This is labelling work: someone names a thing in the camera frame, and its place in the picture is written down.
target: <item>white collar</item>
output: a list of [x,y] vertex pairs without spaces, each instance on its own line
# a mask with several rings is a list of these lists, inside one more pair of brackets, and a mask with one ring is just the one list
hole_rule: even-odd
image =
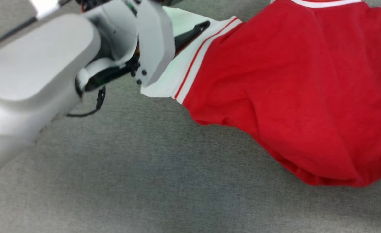
[[327,7],[341,6],[341,5],[346,5],[350,3],[361,2],[361,0],[337,0],[337,1],[331,1],[331,2],[311,2],[311,1],[303,1],[303,0],[291,0],[291,1],[308,8],[327,8]]

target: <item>wire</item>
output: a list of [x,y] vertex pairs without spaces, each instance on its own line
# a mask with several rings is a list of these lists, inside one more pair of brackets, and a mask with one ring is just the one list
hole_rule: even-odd
[[[60,0],[58,2],[58,4],[60,5],[60,7],[64,6],[65,4],[69,3],[71,0]],[[21,31],[22,29],[28,27],[29,25],[37,22],[38,19],[36,16],[33,16],[32,18],[30,19],[27,19],[26,21],[22,22],[21,24],[17,25],[15,28],[11,29],[10,31],[6,32],[5,34],[3,34],[2,36],[0,36],[0,43],[5,41],[7,38],[9,38],[10,36],[12,36],[13,34]]]
[[87,112],[87,113],[83,113],[83,114],[67,114],[66,116],[67,117],[83,118],[83,117],[87,117],[89,115],[93,115],[94,113],[100,111],[101,107],[103,106],[105,98],[106,98],[106,86],[103,86],[103,88],[98,91],[96,109],[94,109],[91,112]]
[[81,12],[84,13],[84,0],[81,0]]

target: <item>red jersey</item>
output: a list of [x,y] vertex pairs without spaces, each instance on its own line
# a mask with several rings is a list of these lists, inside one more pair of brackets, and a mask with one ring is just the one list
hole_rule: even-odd
[[276,0],[236,20],[179,75],[173,97],[192,118],[250,134],[308,184],[380,179],[381,9]]

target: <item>gray surface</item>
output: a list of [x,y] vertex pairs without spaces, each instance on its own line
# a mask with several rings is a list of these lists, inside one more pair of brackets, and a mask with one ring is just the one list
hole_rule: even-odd
[[[179,6],[249,19],[267,1]],[[0,33],[32,12],[10,2],[0,0]],[[178,103],[146,98],[124,78],[108,86],[99,114],[53,124],[0,171],[0,232],[381,232],[381,181],[307,186],[248,135],[199,126]]]

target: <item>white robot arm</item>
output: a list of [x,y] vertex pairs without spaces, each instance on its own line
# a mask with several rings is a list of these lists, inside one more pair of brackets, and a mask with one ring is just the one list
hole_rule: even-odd
[[0,168],[48,123],[67,115],[84,92],[129,73],[143,86],[157,81],[177,52],[209,26],[174,38],[158,1],[79,2],[83,14],[62,15],[0,49]]

